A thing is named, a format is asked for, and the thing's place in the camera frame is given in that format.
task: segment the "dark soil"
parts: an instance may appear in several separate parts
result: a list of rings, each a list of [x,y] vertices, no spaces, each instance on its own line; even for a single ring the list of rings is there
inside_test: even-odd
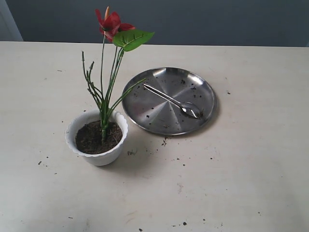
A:
[[[76,135],[77,149],[87,154],[100,154],[114,148],[122,139],[122,131],[116,123],[109,123],[106,140],[101,141],[100,121],[84,125]]]

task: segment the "white flower pot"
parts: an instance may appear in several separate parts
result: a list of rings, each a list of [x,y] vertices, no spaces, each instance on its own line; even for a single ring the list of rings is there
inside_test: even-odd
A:
[[[127,136],[128,132],[128,125],[126,122],[125,117],[117,112],[113,111],[110,121],[115,122],[118,124],[122,131],[122,139],[120,142],[111,150],[101,153],[101,154],[86,154],[84,152],[81,152],[77,149],[76,146],[76,134],[79,129],[81,129],[85,124],[88,124],[90,122],[98,121],[99,118],[99,110],[93,110],[89,112],[84,112],[83,114],[79,115],[77,118],[75,118],[68,126],[66,130],[66,142],[69,145],[69,148],[74,152],[77,153],[79,156],[82,156],[87,162],[96,165],[96,166],[103,166],[107,165],[113,161],[115,161],[118,156],[120,155],[124,141]]]

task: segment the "round metal plate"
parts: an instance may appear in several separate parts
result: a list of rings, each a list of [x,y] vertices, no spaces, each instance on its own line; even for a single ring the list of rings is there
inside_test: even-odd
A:
[[[216,96],[211,86],[198,75],[179,68],[151,69],[133,77],[124,92],[143,78],[180,102],[194,103],[203,112],[202,119],[186,116],[176,105],[140,84],[123,99],[122,105],[130,119],[143,129],[162,135],[186,134],[201,128],[212,117]]]

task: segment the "spoon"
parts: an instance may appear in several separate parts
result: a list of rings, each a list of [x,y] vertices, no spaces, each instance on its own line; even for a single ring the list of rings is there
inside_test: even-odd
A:
[[[196,119],[201,119],[201,115],[200,115],[201,111],[193,103],[187,102],[187,101],[186,102],[179,102],[176,99],[174,99],[174,98],[170,97],[169,95],[155,89],[154,87],[152,87],[148,84],[143,84],[143,85],[149,91],[159,95],[160,97],[162,97],[162,98],[168,100],[169,102],[173,103],[174,105],[178,106],[182,110],[182,112],[184,112],[185,114],[187,114],[187,115],[189,115],[193,118],[196,118]]]

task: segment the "table surface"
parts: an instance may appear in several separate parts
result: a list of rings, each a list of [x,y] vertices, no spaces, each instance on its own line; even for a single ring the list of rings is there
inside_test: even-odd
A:
[[[0,42],[0,231],[309,231],[309,48],[143,45],[125,54],[113,101],[138,73],[179,67],[210,83],[218,115],[170,138],[127,117],[123,153],[95,167],[69,150],[64,131],[95,107],[81,51],[99,77],[100,49]]]

